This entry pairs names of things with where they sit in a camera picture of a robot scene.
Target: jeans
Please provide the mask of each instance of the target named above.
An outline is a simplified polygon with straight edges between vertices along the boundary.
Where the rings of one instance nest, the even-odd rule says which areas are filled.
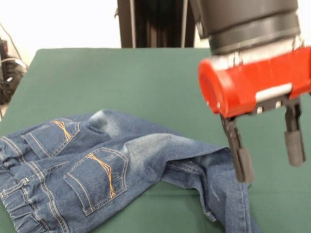
[[[18,232],[89,232],[160,180],[197,189],[226,232],[259,232],[227,147],[114,110],[0,138],[0,198]]]

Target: red gripper housing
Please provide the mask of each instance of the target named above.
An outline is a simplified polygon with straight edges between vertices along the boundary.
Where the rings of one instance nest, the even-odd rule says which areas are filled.
[[[225,118],[252,112],[258,92],[288,83],[290,100],[311,92],[311,47],[225,70],[215,70],[208,59],[199,65],[203,97]]]

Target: back pocket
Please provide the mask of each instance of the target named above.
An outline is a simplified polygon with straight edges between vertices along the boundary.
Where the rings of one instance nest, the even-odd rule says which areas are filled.
[[[80,132],[80,123],[55,119],[22,137],[40,158],[57,156]]]
[[[120,152],[100,148],[77,162],[64,176],[78,196],[86,216],[127,190],[128,159]]]

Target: green table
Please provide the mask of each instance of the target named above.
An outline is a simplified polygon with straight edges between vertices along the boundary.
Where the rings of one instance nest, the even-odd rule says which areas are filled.
[[[218,116],[207,108],[197,67],[202,49],[40,50],[0,124],[0,134],[42,121],[103,108],[160,123],[183,135],[227,145]],[[241,118],[238,126],[255,170],[252,214],[264,233],[311,232],[311,98],[302,99],[307,162],[288,164],[285,109]],[[0,205],[0,233],[14,232]],[[158,183],[98,227],[105,233],[220,233],[203,215],[198,193]]]

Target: robotic arm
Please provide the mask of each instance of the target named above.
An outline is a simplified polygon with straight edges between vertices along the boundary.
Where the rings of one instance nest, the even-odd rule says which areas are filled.
[[[219,114],[239,182],[254,179],[236,120],[281,106],[289,162],[306,160],[299,117],[300,95],[311,92],[311,47],[304,44],[297,0],[190,0],[201,39],[212,57],[199,65],[199,84]]]

